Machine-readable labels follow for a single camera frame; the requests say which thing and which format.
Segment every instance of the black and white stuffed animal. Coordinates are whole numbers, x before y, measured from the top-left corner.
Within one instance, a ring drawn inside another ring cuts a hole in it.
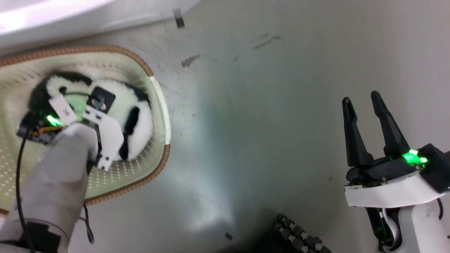
[[[48,102],[50,98],[60,93],[90,94],[97,86],[116,95],[108,115],[119,122],[124,143],[114,160],[130,161],[142,152],[153,134],[153,116],[148,96],[132,85],[114,80],[92,80],[79,72],[58,71],[50,74],[33,89],[28,108],[30,111],[40,110],[45,115],[57,117]],[[66,100],[78,118],[82,119],[86,97],[71,95]]]

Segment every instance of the gray floor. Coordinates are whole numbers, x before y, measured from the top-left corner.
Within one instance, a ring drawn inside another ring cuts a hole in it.
[[[344,198],[341,100],[352,98],[375,157],[372,90],[411,146],[449,149],[449,12],[444,0],[204,0],[185,29],[167,21],[69,43],[139,54],[162,84],[173,131],[162,174],[90,207],[95,244],[79,223],[70,252],[215,253],[253,239],[278,212],[333,252],[373,252],[365,211]]]

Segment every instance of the cable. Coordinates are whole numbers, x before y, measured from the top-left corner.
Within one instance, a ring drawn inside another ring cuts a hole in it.
[[[70,92],[70,93],[65,93],[63,94],[64,96],[67,95],[84,95],[84,96],[89,96],[89,94],[87,93],[82,93],[82,92]],[[27,128],[27,131],[25,132],[25,135],[22,138],[22,143],[20,144],[20,149],[19,149],[19,154],[17,157],[17,166],[16,166],[16,201],[17,201],[17,212],[19,214],[19,220],[20,220],[20,224],[22,225],[22,229],[23,232],[25,234],[25,238],[27,240],[27,244],[28,244],[28,249],[30,250],[31,253],[36,253],[36,249],[34,248],[34,244],[33,241],[31,239],[31,235],[30,235],[30,231],[28,231],[27,225],[25,223],[25,217],[23,216],[23,210],[22,210],[22,199],[20,197],[20,167],[22,165],[22,155],[23,155],[23,150],[25,149],[25,143],[27,141],[27,136],[30,134],[32,128],[36,125],[37,119],[38,119],[38,115],[39,112],[41,111],[41,108],[39,108],[39,110],[37,110],[34,115],[33,118],[31,118],[31,122],[30,125]],[[88,217],[88,212],[87,212],[87,207],[85,204],[83,204],[83,207],[85,209],[85,215],[86,215],[86,228],[88,230],[88,239],[89,242],[93,243],[94,241],[94,235],[92,234],[92,231],[90,230],[89,227],[89,217]]]
[[[442,220],[444,216],[444,206],[442,205],[441,198],[437,198],[437,204],[439,205],[439,220]]]
[[[27,240],[28,248],[31,253],[36,253],[33,242],[31,240],[30,232],[28,231],[27,225],[25,224],[25,218],[23,217],[22,211],[22,199],[20,198],[20,166],[22,164],[22,154],[23,149],[25,148],[25,142],[27,141],[27,136],[30,134],[31,129],[36,125],[37,116],[39,115],[39,111],[37,111],[33,118],[31,119],[30,125],[27,128],[25,135],[22,138],[22,144],[20,145],[19,155],[17,157],[17,169],[16,169],[16,201],[17,201],[17,212],[19,214],[20,224],[22,225],[23,232],[25,234],[25,238]]]

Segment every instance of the plastic basket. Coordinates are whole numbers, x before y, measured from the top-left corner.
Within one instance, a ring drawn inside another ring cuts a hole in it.
[[[15,198],[16,161],[22,139],[16,126],[27,111],[29,94],[46,75],[70,65],[88,65],[105,73],[127,77],[148,94],[153,112],[153,136],[133,161],[115,162],[110,171],[90,173],[86,204],[95,204],[132,191],[153,180],[170,152],[171,128],[166,101],[158,81],[141,57],[117,46],[88,46],[34,52],[0,60],[0,213],[7,213]],[[23,182],[45,147],[27,142],[22,158]]]

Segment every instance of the green light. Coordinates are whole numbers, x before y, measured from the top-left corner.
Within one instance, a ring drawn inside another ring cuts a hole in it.
[[[417,150],[411,149],[408,153],[403,154],[403,158],[406,159],[406,162],[410,165],[420,164],[422,167],[425,167],[424,163],[427,163],[428,160],[425,157],[417,156],[419,152]]]
[[[54,117],[52,117],[52,116],[47,116],[47,120],[50,122],[50,124],[52,125],[52,126],[61,126],[61,125],[63,125],[59,120],[57,120],[57,119],[55,119]]]

